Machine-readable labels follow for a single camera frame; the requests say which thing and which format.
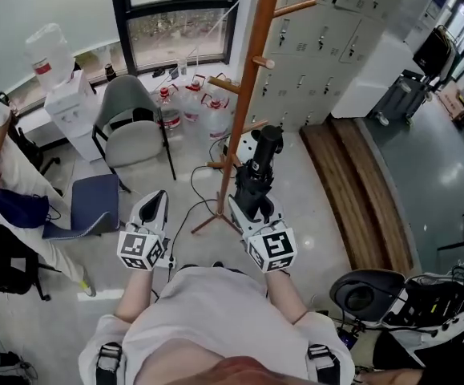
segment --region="water cooler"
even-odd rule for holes
[[[102,158],[91,137],[99,103],[83,71],[48,93],[45,110],[84,160]]]

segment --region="blue bag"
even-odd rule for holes
[[[48,197],[24,196],[0,188],[0,213],[18,228],[38,228],[50,220]]]

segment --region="black strap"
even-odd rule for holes
[[[96,361],[96,385],[118,385],[118,368],[123,349],[117,342],[109,342],[100,348]]]
[[[319,383],[340,384],[341,363],[326,345],[309,346],[308,357],[315,363]]]

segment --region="khaki pants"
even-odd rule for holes
[[[0,186],[19,194],[48,196],[50,205],[69,218],[70,209],[51,184],[30,163],[18,146],[6,138],[0,159],[2,179]],[[70,280],[83,280],[83,267],[72,261],[63,249],[42,239],[42,229],[21,229],[9,224],[0,214],[0,223],[7,227],[17,239],[41,255],[45,262],[62,272]]]

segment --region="black and white marker cube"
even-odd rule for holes
[[[297,255],[293,229],[281,229],[248,238],[248,254],[263,273],[290,267]]]
[[[151,271],[165,248],[159,236],[144,233],[119,233],[118,257],[127,268]]]

